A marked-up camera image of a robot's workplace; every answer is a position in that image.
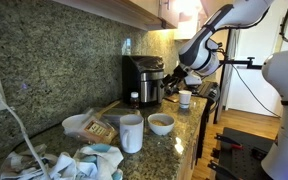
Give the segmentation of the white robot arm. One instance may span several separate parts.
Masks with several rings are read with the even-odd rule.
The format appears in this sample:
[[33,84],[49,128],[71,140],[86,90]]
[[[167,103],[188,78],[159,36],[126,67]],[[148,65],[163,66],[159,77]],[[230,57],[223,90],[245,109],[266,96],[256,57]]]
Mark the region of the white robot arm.
[[[247,29],[257,25],[265,17],[273,1],[235,0],[219,8],[180,49],[179,65],[166,77],[164,83],[182,80],[187,85],[197,85],[202,77],[227,64],[227,60],[217,57],[219,44],[211,36],[224,29]],[[288,51],[270,55],[257,68],[279,93],[283,106],[278,134],[261,161],[261,166],[273,180],[288,180]]]

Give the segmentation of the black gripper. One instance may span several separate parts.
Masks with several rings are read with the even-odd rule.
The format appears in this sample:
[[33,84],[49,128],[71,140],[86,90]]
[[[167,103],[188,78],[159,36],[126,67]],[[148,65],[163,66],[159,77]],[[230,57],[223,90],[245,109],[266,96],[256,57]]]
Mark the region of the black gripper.
[[166,94],[173,94],[178,90],[177,85],[187,76],[187,72],[178,65],[174,70],[173,74],[167,74],[162,82]]

